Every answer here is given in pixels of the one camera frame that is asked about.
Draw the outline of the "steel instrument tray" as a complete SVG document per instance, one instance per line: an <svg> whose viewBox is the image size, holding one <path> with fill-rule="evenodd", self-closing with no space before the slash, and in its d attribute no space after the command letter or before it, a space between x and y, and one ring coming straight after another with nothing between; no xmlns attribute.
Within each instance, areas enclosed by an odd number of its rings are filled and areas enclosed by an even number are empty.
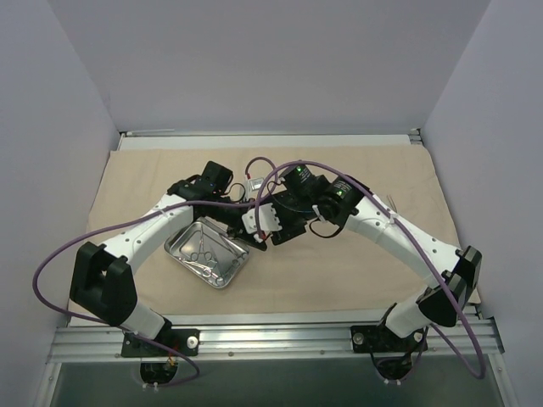
<svg viewBox="0 0 543 407"><path fill-rule="evenodd" d="M192 225L181 229L177 234L169 237L164 243L164 250L180 265L181 259L189 259L190 253L196 249L199 238L204 235L205 247L207 250L213 250L215 256L221 252L248 252L249 247L238 241L232 240L227 236L227 233L215 223L205 218L196 220ZM211 276L204 278L195 273L200 280L206 282L215 289L223 289L212 285Z"/></svg>

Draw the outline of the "beige cloth wrap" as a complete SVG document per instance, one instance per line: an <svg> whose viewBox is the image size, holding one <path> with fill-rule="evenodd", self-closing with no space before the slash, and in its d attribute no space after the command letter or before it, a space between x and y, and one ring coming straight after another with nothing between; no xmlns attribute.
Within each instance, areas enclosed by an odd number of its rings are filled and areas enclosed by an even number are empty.
<svg viewBox="0 0 543 407"><path fill-rule="evenodd" d="M339 170L355 177L433 237L457 244L451 213L427 149L418 145L328 148L149 149L110 155L87 227L134 220L148 212L174 182L200 173L214 161L245 174L265 176L273 165L306 159L317 172ZM327 236L330 225L315 232ZM223 289L215 289L155 251L135 276L139 299L162 315L262 314L386 309L423 288L421 279L392 255L352 232L334 238L306 233L248 263Z"/></svg>

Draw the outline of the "surgical forceps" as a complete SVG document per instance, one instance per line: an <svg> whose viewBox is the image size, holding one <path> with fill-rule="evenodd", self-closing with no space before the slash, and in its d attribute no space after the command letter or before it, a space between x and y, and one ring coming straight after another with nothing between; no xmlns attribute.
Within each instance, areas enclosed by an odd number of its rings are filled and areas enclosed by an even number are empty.
<svg viewBox="0 0 543 407"><path fill-rule="evenodd" d="M202 266L213 268L216 265L215 253L213 250L206 249L204 235L200 236L198 245L196 246L196 249L190 253L189 258L193 263Z"/></svg>

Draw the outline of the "surgical scissors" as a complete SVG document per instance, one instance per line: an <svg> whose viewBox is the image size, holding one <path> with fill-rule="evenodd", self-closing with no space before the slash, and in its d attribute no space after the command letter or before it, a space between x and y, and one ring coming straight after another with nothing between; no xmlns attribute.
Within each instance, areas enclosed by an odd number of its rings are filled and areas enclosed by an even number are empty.
<svg viewBox="0 0 543 407"><path fill-rule="evenodd" d="M189 259L181 259L181 263L191 270L193 273L208 278L213 275L214 269L216 267L216 262L214 260L205 261L200 263L198 261L193 261Z"/></svg>

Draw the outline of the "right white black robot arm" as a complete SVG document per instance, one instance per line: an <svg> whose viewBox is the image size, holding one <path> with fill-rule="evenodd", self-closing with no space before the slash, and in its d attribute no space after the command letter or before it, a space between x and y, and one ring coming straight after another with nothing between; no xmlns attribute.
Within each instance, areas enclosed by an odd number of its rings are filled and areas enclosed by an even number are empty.
<svg viewBox="0 0 543 407"><path fill-rule="evenodd" d="M282 164L263 179L251 211L256 236L323 220L365 237L415 272L423 289L391 305L376 330L386 349L397 349L428 326L465 324L463 309L477 287L482 254L432 237L353 177L336 171L328 181L314 175L312 166L312 161Z"/></svg>

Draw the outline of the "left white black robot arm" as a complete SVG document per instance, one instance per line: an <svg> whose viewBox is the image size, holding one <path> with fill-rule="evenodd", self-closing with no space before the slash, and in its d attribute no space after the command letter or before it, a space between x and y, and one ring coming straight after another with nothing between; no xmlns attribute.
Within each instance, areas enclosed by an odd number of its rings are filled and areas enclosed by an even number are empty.
<svg viewBox="0 0 543 407"><path fill-rule="evenodd" d="M166 238L209 217L227 225L231 237L266 250L242 222L249 204L224 195L232 180L231 170L210 161L202 174L171 185L142 222L103 243L84 243L76 253L70 300L110 326L139 334L151 355L164 354L171 345L171 323L138 299L134 275Z"/></svg>

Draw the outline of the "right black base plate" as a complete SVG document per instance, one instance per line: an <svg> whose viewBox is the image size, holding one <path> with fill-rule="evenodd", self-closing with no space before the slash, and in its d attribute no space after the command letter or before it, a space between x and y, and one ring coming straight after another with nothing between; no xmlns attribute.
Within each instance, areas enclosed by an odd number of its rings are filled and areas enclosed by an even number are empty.
<svg viewBox="0 0 543 407"><path fill-rule="evenodd" d="M356 325L350 327L351 343L358 354L412 353L428 345L423 339L423 329L407 337L398 337L389 328L380 325Z"/></svg>

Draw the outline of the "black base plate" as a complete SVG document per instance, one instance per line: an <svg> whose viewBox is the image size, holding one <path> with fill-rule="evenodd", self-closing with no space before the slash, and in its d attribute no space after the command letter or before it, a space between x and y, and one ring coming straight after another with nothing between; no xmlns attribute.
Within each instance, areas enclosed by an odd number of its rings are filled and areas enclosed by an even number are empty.
<svg viewBox="0 0 543 407"><path fill-rule="evenodd" d="M200 330L195 328L172 328L164 336L155 339L168 348L186 356L196 356L199 352ZM153 358L171 356L172 352L143 341L134 333L124 334L120 355L124 358Z"/></svg>
<svg viewBox="0 0 543 407"><path fill-rule="evenodd" d="M423 329L407 337L398 337L389 328L380 325L356 325L350 327L351 343L358 354L412 353L428 345L423 339Z"/></svg>

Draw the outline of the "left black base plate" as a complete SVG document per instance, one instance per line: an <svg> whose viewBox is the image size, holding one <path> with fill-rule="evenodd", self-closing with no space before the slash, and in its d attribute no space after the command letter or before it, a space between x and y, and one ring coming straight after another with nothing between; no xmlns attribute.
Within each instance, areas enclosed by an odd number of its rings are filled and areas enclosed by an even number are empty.
<svg viewBox="0 0 543 407"><path fill-rule="evenodd" d="M195 328L172 328L164 336L155 339L168 348L186 356L196 356L199 352L200 330ZM124 358L153 358L171 356L172 352L143 341L134 333L124 334L120 355Z"/></svg>

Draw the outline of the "aluminium right side rail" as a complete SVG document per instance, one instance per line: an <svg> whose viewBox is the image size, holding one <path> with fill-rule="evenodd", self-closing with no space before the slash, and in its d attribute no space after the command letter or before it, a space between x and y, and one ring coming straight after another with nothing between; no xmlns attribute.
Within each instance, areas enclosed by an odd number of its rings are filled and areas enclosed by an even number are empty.
<svg viewBox="0 0 543 407"><path fill-rule="evenodd" d="M441 277L450 289L462 313L472 314L480 303L477 291L483 255L473 246L456 248L451 270L444 269ZM460 321L459 313L441 286L428 288L417 300L423 314L433 323L452 327Z"/></svg>

